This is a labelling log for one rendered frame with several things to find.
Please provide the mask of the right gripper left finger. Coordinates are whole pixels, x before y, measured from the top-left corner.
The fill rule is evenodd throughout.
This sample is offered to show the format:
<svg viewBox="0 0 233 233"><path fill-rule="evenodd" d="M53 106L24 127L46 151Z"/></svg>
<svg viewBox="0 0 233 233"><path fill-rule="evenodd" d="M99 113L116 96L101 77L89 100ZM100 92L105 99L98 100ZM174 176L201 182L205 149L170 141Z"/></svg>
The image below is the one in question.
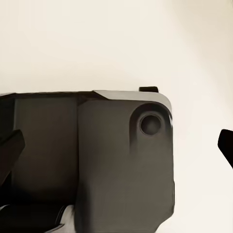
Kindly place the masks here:
<svg viewBox="0 0 233 233"><path fill-rule="evenodd" d="M25 148L21 129L0 134L0 187Z"/></svg>

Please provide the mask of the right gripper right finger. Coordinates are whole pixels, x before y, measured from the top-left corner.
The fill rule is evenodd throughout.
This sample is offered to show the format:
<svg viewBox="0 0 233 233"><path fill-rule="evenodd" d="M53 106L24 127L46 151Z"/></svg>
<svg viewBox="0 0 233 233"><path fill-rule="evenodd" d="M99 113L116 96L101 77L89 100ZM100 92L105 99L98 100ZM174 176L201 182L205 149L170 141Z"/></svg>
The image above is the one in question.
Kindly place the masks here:
<svg viewBox="0 0 233 233"><path fill-rule="evenodd" d="M233 168L233 131L222 129L217 145Z"/></svg>

